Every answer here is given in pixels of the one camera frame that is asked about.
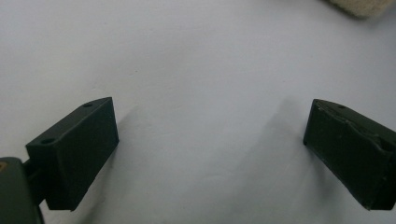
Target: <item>gray surface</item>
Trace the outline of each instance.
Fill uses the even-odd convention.
[[[113,96],[120,145],[49,224],[394,223],[302,145],[313,98],[396,130],[396,10],[319,0],[3,1],[0,156]]]

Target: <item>beige object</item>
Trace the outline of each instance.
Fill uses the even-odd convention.
[[[393,0],[330,0],[350,14],[367,18],[379,15]]]

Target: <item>black object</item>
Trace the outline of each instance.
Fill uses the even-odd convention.
[[[73,111],[30,142],[23,165],[0,159],[0,223],[42,223],[38,205],[75,210],[119,142],[111,97]]]
[[[343,105],[314,100],[304,136],[310,148],[368,210],[396,201],[396,133]]]

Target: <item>sponge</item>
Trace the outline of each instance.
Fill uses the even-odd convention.
[[[368,18],[381,14],[393,0],[330,0],[346,12],[358,18]]]

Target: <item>white table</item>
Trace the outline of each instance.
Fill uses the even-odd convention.
[[[319,0],[2,1],[0,157],[112,96],[120,144],[48,224],[394,223],[302,144],[314,98],[396,130],[396,8]]]

